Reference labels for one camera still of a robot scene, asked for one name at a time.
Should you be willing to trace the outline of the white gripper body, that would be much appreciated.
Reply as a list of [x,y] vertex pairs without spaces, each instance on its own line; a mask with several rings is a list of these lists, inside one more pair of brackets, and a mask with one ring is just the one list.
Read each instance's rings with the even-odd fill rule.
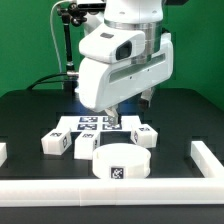
[[86,108],[100,112],[164,82],[172,72],[171,41],[163,41],[146,64],[126,60],[109,65],[85,58],[79,69],[79,98]]

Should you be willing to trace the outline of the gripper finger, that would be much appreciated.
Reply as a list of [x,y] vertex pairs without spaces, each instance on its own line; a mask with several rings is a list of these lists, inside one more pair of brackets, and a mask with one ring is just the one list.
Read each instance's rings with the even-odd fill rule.
[[107,116],[108,116],[108,122],[112,126],[116,126],[119,121],[118,121],[118,113],[115,107],[110,107],[105,110]]
[[154,95],[154,92],[155,92],[154,87],[151,87],[151,88],[142,92],[139,102],[140,102],[140,105],[143,108],[149,108],[150,107],[151,100],[152,100],[152,97]]

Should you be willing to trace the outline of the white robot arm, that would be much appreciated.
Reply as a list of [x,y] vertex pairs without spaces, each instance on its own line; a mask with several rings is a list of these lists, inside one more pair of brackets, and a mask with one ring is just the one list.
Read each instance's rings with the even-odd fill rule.
[[79,99],[119,123],[117,105],[170,78],[171,35],[162,31],[165,0],[106,0],[104,21],[79,43]]

